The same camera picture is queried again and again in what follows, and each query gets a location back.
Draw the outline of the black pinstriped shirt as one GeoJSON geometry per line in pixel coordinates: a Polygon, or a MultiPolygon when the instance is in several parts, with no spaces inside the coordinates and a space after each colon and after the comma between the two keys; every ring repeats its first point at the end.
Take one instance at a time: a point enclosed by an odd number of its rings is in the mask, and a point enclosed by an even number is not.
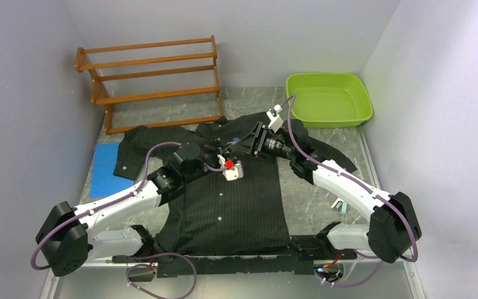
{"type": "MultiPolygon", "coordinates": [[[[119,144],[114,175],[139,180],[146,158],[164,161],[173,142],[199,146],[229,142],[246,136],[265,113],[201,124],[196,130],[181,126],[127,131],[119,144]]],[[[157,209],[137,213],[124,226],[142,225],[168,252],[184,255],[232,255],[267,252],[287,246],[278,165],[275,157],[241,157],[245,175],[227,181],[210,173],[186,187],[185,193],[157,209]]]]}

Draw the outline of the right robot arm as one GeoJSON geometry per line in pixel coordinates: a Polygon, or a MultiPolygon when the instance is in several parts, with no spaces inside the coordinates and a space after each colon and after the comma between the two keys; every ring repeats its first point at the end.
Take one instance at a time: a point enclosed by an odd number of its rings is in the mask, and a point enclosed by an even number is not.
{"type": "Polygon", "coordinates": [[[386,263],[416,261],[421,230],[411,199],[402,192],[390,194],[371,186],[316,147],[302,122],[290,120],[277,131],[257,123],[230,145],[230,152],[286,159],[297,177],[336,195],[365,218],[366,224],[333,222],[318,233],[317,249],[324,258],[354,250],[371,252],[386,263]]]}

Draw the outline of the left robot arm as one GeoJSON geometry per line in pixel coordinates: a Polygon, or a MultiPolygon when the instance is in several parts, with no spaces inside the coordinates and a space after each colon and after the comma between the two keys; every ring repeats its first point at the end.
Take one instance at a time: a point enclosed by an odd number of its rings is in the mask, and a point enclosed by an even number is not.
{"type": "Polygon", "coordinates": [[[142,225],[118,232],[108,227],[137,212],[161,207],[185,193],[186,186],[210,173],[228,175],[236,164],[211,147],[193,143],[165,142],[153,146],[176,146],[176,150],[155,171],[144,169],[140,182],[103,199],[71,206],[56,204],[36,237],[30,265],[34,270],[50,269],[58,277],[68,275],[88,260],[127,255],[139,262],[148,260],[154,239],[142,225]]]}

